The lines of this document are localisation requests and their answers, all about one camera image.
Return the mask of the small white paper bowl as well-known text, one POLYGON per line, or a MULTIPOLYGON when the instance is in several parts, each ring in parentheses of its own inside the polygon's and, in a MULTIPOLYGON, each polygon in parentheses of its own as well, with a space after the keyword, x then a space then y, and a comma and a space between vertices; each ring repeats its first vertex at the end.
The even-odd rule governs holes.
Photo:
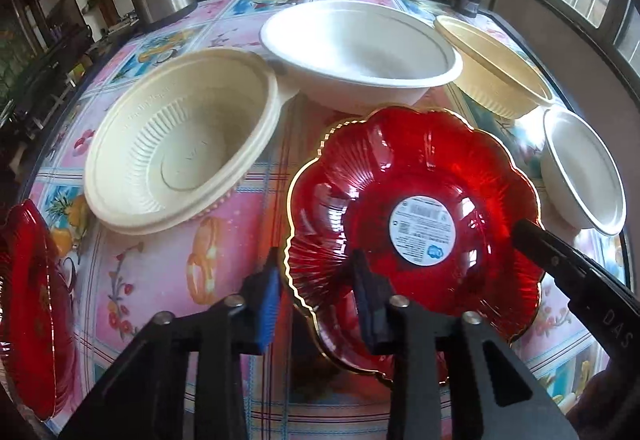
POLYGON ((544 111, 542 130, 541 175, 556 211, 576 229, 619 234, 626 223, 626 195, 603 140, 581 117, 558 108, 544 111))

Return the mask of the red glass flower plate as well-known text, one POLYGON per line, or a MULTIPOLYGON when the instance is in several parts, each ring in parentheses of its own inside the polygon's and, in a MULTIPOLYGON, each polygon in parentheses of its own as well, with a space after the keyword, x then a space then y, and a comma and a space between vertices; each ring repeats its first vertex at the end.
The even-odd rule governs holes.
POLYGON ((314 342, 341 368, 391 380, 363 342, 349 259, 362 252, 397 294, 473 310, 508 342, 534 323, 542 271, 514 249, 540 223, 536 188, 509 150, 445 109, 386 107, 331 128, 288 187, 284 276, 314 342))

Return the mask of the beige ribbed plastic bowl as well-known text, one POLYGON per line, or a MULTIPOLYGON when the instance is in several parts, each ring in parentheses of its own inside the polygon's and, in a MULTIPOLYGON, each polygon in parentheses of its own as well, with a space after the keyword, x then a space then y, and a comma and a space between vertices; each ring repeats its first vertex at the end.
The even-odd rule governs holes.
POLYGON ((209 48, 167 61, 96 130, 84 171, 90 211, 128 235, 206 214, 265 150, 283 102, 276 71, 254 52, 209 48))

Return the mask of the large white paper bowl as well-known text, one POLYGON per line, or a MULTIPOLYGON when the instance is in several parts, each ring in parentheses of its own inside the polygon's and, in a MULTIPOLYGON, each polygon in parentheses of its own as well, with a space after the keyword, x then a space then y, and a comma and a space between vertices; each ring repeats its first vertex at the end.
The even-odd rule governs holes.
POLYGON ((356 0, 285 8, 262 25, 259 38, 299 93, 350 114, 413 106, 463 70, 459 52, 426 22, 356 0))

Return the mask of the colourful patterned tablecloth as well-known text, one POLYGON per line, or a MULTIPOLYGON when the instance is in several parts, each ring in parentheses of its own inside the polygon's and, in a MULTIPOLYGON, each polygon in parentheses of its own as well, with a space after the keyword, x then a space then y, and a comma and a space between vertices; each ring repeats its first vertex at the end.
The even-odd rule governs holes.
MULTIPOLYGON (((227 200, 174 229, 127 237, 101 226, 82 194, 82 171, 94 133, 112 104, 165 61, 209 47, 262 48, 258 33, 275 12, 314 0, 203 0, 169 26, 131 38, 75 98, 32 174, 30 198, 77 272, 76 368, 65 408, 47 427, 61 430, 81 399, 155 312, 206 309, 234 292, 288 236, 285 197, 341 113, 304 96, 288 101, 256 163, 227 200)), ((358 0, 432 22, 439 0, 358 0)), ((390 392, 376 378, 339 368, 318 350, 305 318, 285 299, 274 341, 243 361, 245 415, 254 439, 382 439, 390 392)))

